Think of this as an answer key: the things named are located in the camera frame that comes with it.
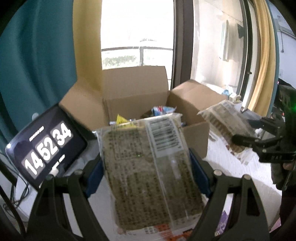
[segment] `glass door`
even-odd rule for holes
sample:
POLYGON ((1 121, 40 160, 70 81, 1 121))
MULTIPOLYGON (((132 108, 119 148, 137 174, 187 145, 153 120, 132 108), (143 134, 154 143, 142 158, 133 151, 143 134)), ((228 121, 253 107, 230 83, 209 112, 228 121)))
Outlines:
POLYGON ((193 0, 191 78, 222 93, 240 92, 246 74, 248 32, 243 1, 193 0))
POLYGON ((103 69, 165 66, 172 79, 173 0, 103 0, 103 69))

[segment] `cardboard box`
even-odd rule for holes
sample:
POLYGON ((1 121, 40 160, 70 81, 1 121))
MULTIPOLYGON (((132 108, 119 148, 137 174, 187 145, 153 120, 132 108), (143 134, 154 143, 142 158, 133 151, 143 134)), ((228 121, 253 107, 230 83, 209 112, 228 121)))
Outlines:
POLYGON ((188 147, 203 158, 207 155, 209 125, 197 115, 226 99, 205 85, 189 80, 171 91, 164 66, 138 66, 103 71, 103 94, 77 82, 60 104, 81 124, 95 130, 115 121, 117 114, 140 119, 153 106, 177 107, 183 114, 188 147))

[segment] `snack package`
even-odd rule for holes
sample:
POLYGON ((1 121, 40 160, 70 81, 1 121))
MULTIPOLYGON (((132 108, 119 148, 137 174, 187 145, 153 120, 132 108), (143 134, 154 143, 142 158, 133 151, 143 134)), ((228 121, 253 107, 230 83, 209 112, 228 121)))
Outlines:
POLYGON ((165 115, 174 113, 176 108, 168 107, 168 106, 154 106, 151 111, 153 113, 153 116, 159 116, 159 115, 165 115))
POLYGON ((252 149, 233 144, 231 138, 234 134, 255 137, 255 130, 242 113, 235 109, 235 105, 228 100, 223 100, 206 110, 200 111, 198 115, 201 115, 210 124, 211 131, 218 138, 223 138, 227 149, 243 164, 247 165, 248 155, 252 153, 252 149))
POLYGON ((147 234, 165 239, 195 226, 204 203, 192 176, 181 114, 104 127, 97 136, 119 240, 147 234))
POLYGON ((127 120, 124 117, 122 117, 121 115, 117 114, 116 121, 110 121, 109 122, 109 125, 110 126, 112 126, 112 125, 118 125, 118 124, 127 123, 127 122, 134 121, 134 120, 135 119, 127 120))

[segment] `digital clock display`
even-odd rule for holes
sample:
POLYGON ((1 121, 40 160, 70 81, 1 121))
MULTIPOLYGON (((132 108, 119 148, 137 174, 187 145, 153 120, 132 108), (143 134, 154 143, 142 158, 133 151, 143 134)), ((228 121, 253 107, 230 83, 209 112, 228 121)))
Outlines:
POLYGON ((49 173, 62 176, 86 145, 66 112, 55 105, 20 131, 6 154, 38 189, 49 173))

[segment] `purple package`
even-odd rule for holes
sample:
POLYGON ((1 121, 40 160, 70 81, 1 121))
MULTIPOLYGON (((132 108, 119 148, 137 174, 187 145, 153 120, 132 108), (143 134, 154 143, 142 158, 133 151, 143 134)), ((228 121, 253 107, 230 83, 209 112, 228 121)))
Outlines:
POLYGON ((228 220, 228 215, 225 211, 223 211, 220 221, 219 221, 219 224, 218 224, 218 227, 215 232, 215 236, 221 235, 224 232, 226 224, 227 224, 227 220, 228 220))
POLYGON ((173 107, 167 107, 167 106, 154 106, 151 111, 153 113, 153 116, 159 116, 159 115, 165 115, 175 112, 176 108, 173 107))

